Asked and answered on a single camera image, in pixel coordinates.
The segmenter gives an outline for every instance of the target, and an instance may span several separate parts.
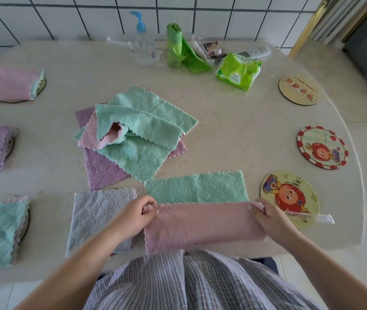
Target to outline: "hand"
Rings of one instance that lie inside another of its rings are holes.
[[[142,214],[142,209],[147,204],[156,205],[157,202],[148,195],[129,202],[107,228],[119,235],[121,241],[136,236],[158,213],[156,207],[152,207],[150,211]]]
[[[253,216],[273,241],[289,250],[299,238],[304,237],[280,208],[264,198],[255,201],[265,206],[265,213],[252,207]]]

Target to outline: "left hand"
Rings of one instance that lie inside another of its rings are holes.
[[[157,202],[149,195],[129,202],[107,228],[118,234],[122,241],[136,236],[158,213],[156,207],[153,207],[151,211],[142,214],[143,207],[148,204],[157,205]]]

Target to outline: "remote control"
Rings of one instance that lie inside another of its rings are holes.
[[[254,47],[250,51],[248,51],[248,54],[251,59],[261,59],[271,54],[271,49],[267,46]]]

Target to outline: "floor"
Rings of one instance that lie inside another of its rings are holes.
[[[367,82],[344,54],[333,47],[312,41],[305,43],[296,57],[334,100],[350,130],[360,159],[366,202],[366,222],[363,243],[356,248],[329,252],[350,272],[367,284]],[[290,255],[275,257],[280,275],[325,307],[304,271]],[[11,310],[40,284],[19,283],[0,288],[0,310]]]

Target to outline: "blue pump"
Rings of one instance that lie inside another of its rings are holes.
[[[138,33],[145,33],[146,32],[146,25],[142,21],[142,13],[136,12],[136,11],[130,11],[129,13],[138,18],[138,24],[136,25],[136,30],[138,31]]]

